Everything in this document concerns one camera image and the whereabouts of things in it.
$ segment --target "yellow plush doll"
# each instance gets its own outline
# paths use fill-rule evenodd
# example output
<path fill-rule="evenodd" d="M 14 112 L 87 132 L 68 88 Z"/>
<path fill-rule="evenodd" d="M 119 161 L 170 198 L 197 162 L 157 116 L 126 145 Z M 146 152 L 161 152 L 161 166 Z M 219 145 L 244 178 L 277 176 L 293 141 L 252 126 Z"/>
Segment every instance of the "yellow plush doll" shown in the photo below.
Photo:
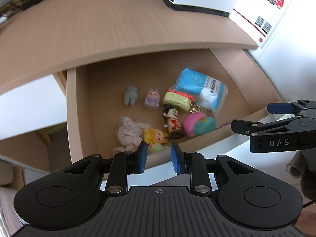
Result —
<path fill-rule="evenodd" d="M 168 136 L 168 134 L 163 133 L 159 129 L 145 128 L 144 130 L 144 141 L 147 144 L 167 143 L 168 140 L 165 139 L 166 136 Z"/>

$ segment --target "wooden drawer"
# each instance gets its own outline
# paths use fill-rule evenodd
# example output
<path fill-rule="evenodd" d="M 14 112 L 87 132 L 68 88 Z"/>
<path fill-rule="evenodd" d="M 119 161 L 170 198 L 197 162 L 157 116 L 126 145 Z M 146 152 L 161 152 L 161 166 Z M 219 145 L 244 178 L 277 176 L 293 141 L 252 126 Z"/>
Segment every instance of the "wooden drawer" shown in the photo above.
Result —
<path fill-rule="evenodd" d="M 67 124 L 72 162 L 90 154 L 102 158 L 113 156 L 112 149 L 121 146 L 115 136 L 122 116 L 146 122 L 153 128 L 163 128 L 162 108 L 148 110 L 143 102 L 149 88 L 165 92 L 180 72 L 190 68 L 225 83 L 228 95 L 215 119 L 217 125 L 233 119 L 258 121 L 268 112 L 269 102 L 279 95 L 260 67 L 243 50 L 178 50 L 135 55 L 101 61 L 71 69 L 67 74 Z M 138 103 L 125 107 L 123 94 L 129 85 L 139 90 Z M 203 110 L 208 116 L 211 111 Z M 185 118 L 181 113 L 180 123 Z M 184 150 L 200 150 L 232 135 L 230 126 L 178 142 Z M 170 161 L 170 151 L 161 150 L 147 158 L 146 167 Z"/>

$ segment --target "pink and teal toy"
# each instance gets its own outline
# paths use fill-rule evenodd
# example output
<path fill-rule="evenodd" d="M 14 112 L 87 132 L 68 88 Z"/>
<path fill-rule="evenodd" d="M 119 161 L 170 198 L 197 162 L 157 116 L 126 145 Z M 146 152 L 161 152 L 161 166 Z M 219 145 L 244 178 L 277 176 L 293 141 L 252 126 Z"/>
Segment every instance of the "pink and teal toy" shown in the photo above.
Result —
<path fill-rule="evenodd" d="M 190 137 L 204 135 L 216 129 L 215 120 L 202 112 L 190 114 L 183 122 L 183 129 Z"/>

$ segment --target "purple toy figurine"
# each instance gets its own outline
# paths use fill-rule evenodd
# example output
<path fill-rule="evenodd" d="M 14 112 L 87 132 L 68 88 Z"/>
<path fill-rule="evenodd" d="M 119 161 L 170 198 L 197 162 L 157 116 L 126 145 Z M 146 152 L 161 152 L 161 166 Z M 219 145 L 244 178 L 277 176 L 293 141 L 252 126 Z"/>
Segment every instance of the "purple toy figurine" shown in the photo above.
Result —
<path fill-rule="evenodd" d="M 160 95 L 158 90 L 153 90 L 150 88 L 149 92 L 146 94 L 144 106 L 147 109 L 156 110 L 159 108 Z"/>

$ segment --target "blue and white package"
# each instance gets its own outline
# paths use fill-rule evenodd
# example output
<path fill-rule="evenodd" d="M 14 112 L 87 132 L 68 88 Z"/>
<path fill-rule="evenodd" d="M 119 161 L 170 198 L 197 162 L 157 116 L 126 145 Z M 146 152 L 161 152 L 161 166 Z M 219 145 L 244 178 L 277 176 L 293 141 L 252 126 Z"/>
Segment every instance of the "blue and white package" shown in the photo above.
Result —
<path fill-rule="evenodd" d="M 228 94 L 225 84 L 191 69 L 184 69 L 171 89 L 192 95 L 195 103 L 211 110 L 214 117 L 218 116 Z"/>

